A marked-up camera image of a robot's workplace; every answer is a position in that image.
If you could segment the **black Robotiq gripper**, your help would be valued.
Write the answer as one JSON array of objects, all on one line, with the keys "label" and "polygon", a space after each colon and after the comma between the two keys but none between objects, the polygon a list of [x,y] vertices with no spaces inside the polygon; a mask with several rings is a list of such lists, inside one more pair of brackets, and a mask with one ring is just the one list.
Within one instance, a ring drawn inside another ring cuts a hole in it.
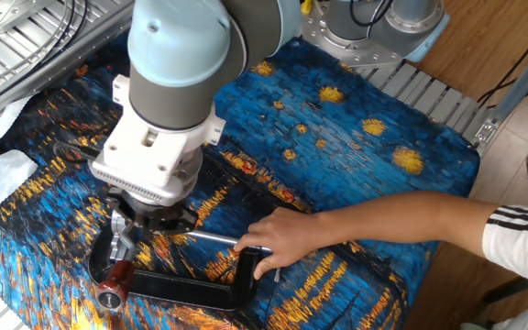
[{"label": "black Robotiq gripper", "polygon": [[178,235],[195,229],[198,215],[183,202],[172,206],[142,203],[127,191],[112,187],[107,195],[109,206],[145,233]]}]

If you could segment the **person right hand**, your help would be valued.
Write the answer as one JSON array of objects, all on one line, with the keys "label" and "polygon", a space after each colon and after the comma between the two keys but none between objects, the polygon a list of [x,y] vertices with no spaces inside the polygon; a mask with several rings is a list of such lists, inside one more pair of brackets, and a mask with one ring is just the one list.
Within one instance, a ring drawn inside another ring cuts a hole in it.
[{"label": "person right hand", "polygon": [[333,243],[331,229],[317,214],[303,214],[286,208],[278,208],[271,215],[251,224],[234,245],[240,252],[248,247],[270,250],[254,270],[259,280],[270,270],[288,267],[318,248]]}]

